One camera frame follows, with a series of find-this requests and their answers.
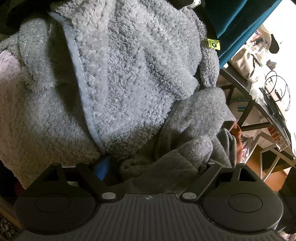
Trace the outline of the grey knit sweater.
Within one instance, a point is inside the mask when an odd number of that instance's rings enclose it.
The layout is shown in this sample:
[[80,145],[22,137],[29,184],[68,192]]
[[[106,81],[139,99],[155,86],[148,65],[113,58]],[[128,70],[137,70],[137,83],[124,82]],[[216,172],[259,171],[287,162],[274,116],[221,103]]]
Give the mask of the grey knit sweater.
[[208,162],[233,168],[237,142],[230,130],[235,122],[222,89],[196,91],[176,102],[159,133],[123,161],[125,180],[111,190],[180,195],[206,171]]

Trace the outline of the light blue fleece robe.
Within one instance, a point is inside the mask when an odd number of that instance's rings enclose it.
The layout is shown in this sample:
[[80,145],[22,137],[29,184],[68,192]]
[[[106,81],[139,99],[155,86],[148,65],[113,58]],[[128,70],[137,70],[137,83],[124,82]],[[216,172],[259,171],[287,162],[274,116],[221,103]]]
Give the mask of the light blue fleece robe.
[[1,41],[1,161],[24,188],[52,163],[135,153],[175,101],[213,87],[217,53],[168,1],[62,1]]

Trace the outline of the white tote bag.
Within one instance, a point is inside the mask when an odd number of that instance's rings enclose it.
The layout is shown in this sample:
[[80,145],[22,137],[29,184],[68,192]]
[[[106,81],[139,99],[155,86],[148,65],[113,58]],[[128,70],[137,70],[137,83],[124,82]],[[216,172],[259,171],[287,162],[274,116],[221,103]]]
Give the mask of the white tote bag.
[[260,62],[250,49],[241,48],[231,57],[229,63],[251,83],[257,82],[262,77]]

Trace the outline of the yellow green tag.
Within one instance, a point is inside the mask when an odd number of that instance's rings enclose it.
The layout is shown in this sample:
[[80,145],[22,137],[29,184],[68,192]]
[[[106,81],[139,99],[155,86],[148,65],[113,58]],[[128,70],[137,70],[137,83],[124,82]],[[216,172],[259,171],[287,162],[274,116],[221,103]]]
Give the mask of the yellow green tag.
[[208,47],[220,51],[220,41],[214,39],[207,39]]

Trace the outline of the teal curtain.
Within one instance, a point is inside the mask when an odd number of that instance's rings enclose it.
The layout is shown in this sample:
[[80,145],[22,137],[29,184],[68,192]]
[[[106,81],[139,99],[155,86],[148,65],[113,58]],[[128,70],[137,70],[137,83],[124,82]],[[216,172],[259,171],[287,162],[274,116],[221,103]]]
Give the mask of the teal curtain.
[[276,0],[205,1],[208,38],[218,40],[220,67],[236,53],[280,4]]

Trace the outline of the black metal frame table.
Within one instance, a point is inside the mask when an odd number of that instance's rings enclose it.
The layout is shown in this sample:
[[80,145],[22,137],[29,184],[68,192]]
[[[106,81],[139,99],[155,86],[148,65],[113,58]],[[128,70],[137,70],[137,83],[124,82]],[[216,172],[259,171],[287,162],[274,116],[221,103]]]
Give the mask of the black metal frame table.
[[[273,132],[271,134],[262,132],[255,137],[251,145],[249,155],[245,159],[244,163],[247,163],[248,159],[251,157],[253,151],[258,145],[259,139],[264,138],[271,142],[272,145],[261,150],[259,154],[259,176],[260,178],[262,178],[263,181],[267,180],[267,178],[273,172],[275,166],[277,165],[280,159],[283,159],[291,167],[294,167],[295,157],[289,159],[281,153],[281,151],[283,150],[288,151],[288,148],[290,147],[291,138],[290,134],[288,133],[287,126],[283,121],[283,117],[280,116],[279,112],[275,109],[270,109],[270,106],[265,103],[256,103],[256,101],[253,100],[252,96],[250,95],[251,84],[247,80],[245,80],[233,67],[222,67],[220,69],[220,75],[230,83],[229,85],[221,87],[223,90],[229,90],[227,101],[231,100],[234,89],[237,89],[248,100],[246,109],[243,111],[242,116],[239,118],[238,121],[238,125],[240,126],[241,130],[243,132],[247,132],[252,130],[261,130],[264,128],[273,128]],[[259,111],[259,113],[261,113],[263,117],[266,118],[266,122],[245,126],[244,122],[254,108],[256,108]],[[262,169],[262,154],[267,151],[272,151],[274,154],[276,154],[276,158],[273,161],[271,167],[267,170],[266,174],[264,175]]]

